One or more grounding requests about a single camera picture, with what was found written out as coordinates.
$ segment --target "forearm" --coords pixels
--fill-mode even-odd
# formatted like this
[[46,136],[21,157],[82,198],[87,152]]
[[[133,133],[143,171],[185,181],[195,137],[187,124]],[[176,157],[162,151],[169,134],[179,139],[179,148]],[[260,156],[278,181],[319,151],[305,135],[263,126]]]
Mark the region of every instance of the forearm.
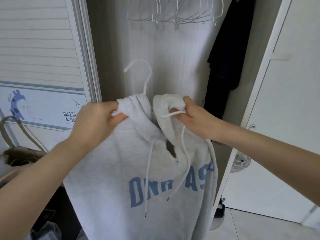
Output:
[[320,205],[320,155],[225,124],[221,142],[248,155],[316,205]]
[[0,239],[24,239],[63,179],[86,153],[63,141],[5,185],[0,190]]

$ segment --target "white door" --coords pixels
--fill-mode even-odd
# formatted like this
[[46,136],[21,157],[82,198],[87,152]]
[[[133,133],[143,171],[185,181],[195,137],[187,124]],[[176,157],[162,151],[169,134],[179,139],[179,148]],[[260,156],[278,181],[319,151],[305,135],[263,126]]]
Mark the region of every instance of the white door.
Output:
[[[292,0],[248,126],[320,154],[320,0]],[[230,173],[226,207],[301,222],[312,202],[255,161]]]

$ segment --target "floor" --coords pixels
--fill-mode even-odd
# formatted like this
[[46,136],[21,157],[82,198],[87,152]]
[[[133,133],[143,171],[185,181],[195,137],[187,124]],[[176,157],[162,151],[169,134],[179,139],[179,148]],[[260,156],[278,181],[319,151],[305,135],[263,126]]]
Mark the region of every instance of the floor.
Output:
[[226,208],[222,225],[205,240],[320,240],[317,232],[298,223]]

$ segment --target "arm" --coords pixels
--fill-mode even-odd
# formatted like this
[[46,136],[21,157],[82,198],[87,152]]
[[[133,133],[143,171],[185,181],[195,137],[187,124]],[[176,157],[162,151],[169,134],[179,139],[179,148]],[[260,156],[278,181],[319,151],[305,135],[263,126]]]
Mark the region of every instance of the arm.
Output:
[[117,102],[88,103],[68,139],[0,189],[0,239],[24,239],[72,168],[127,117],[111,112]]
[[222,121],[183,98],[187,114],[180,120],[194,134],[229,145],[320,206],[320,155]]

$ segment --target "person's left hand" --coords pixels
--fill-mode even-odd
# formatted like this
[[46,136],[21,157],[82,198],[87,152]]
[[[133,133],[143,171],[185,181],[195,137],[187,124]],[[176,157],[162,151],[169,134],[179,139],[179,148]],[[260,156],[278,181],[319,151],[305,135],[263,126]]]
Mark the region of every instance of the person's left hand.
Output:
[[86,153],[96,148],[127,116],[111,113],[118,109],[118,102],[89,102],[77,114],[71,134],[67,139]]

